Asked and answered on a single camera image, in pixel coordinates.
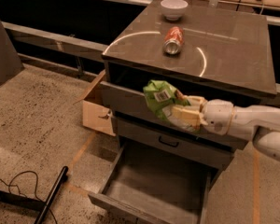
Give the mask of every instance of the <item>white bowl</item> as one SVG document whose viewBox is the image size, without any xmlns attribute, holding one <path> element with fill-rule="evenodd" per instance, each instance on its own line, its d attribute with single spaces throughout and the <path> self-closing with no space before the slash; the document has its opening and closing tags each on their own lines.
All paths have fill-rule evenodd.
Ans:
<svg viewBox="0 0 280 224">
<path fill-rule="evenodd" d="M 187 6 L 184 0 L 162 0 L 161 13 L 167 20 L 176 21 L 184 15 Z"/>
</svg>

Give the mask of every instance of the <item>cardboard box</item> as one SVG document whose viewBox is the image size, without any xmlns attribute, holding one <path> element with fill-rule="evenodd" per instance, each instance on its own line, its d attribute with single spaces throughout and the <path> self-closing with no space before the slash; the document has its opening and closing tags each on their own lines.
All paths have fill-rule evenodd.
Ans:
<svg viewBox="0 0 280 224">
<path fill-rule="evenodd" d="M 115 136 L 112 129 L 111 110 L 103 106 L 99 84 L 105 79 L 102 71 L 79 97 L 83 103 L 83 126 Z"/>
</svg>

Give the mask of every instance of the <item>black pole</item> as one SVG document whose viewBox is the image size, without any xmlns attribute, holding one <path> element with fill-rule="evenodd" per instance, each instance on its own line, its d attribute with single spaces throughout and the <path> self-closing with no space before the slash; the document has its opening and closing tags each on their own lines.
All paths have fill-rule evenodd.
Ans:
<svg viewBox="0 0 280 224">
<path fill-rule="evenodd" d="M 44 208 L 42 209 L 42 211 L 39 213 L 37 219 L 35 220 L 35 224 L 40 224 L 43 222 L 48 210 L 49 210 L 49 207 L 50 205 L 52 204 L 56 194 L 57 194 L 57 191 L 60 187 L 60 185 L 62 184 L 62 182 L 66 179 L 66 173 L 68 171 L 68 167 L 67 166 L 64 166 L 64 168 L 62 169 L 62 171 L 59 173 L 59 176 L 57 177 L 57 180 L 54 184 L 54 186 L 52 187 L 50 193 L 49 193 L 49 196 L 48 198 L 46 199 L 45 201 L 45 205 L 44 205 Z"/>
</svg>

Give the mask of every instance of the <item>closed drawer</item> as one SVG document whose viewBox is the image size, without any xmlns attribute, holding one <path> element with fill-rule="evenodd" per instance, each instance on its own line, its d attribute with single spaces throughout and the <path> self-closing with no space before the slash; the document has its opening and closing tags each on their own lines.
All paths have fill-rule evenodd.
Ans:
<svg viewBox="0 0 280 224">
<path fill-rule="evenodd" d="M 211 170 L 132 142 L 123 146 L 91 202 L 133 223 L 204 223 Z"/>
<path fill-rule="evenodd" d="M 119 136 L 174 153 L 218 170 L 225 170 L 233 159 L 233 153 L 217 147 L 173 136 L 170 133 L 126 119 L 116 118 L 116 121 Z"/>
<path fill-rule="evenodd" d="M 180 132 L 184 132 L 174 125 L 168 124 L 165 121 L 159 120 L 147 107 L 147 102 L 144 94 L 139 91 L 123 88 L 121 86 L 113 85 L 108 82 L 100 83 L 100 90 L 102 92 L 102 99 L 104 106 L 108 106 L 112 111 L 118 111 L 127 114 L 131 117 L 139 118 L 149 122 L 159 124 Z M 203 139 L 217 142 L 224 146 L 232 147 L 234 149 L 244 149 L 246 141 L 227 135 L 220 136 L 209 133 L 203 127 L 199 133 L 195 134 Z"/>
</svg>

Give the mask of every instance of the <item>black metal bar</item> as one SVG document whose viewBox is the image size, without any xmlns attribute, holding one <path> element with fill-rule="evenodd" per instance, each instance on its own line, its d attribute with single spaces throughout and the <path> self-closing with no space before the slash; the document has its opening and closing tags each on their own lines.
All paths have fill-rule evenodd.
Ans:
<svg viewBox="0 0 280 224">
<path fill-rule="evenodd" d="M 40 212 L 45 206 L 45 202 L 4 192 L 2 190 L 0 190 L 0 202 L 17 205 L 38 212 Z"/>
<path fill-rule="evenodd" d="M 53 202 L 53 200 L 54 200 L 54 198 L 57 194 L 57 191 L 58 191 L 60 185 L 67 178 L 67 176 L 66 176 L 67 171 L 68 171 L 68 167 L 64 166 L 62 171 L 59 173 L 59 176 L 57 177 L 57 179 L 55 181 L 55 184 L 54 184 L 54 186 L 52 187 L 52 189 L 49 193 L 48 198 L 45 201 L 45 206 L 44 206 L 43 210 L 39 213 L 38 217 L 35 220 L 35 224 L 40 224 L 44 220 L 44 218 L 45 218 L 45 216 L 46 216 L 46 214 L 49 210 L 49 207 L 52 204 L 52 202 Z"/>
</svg>

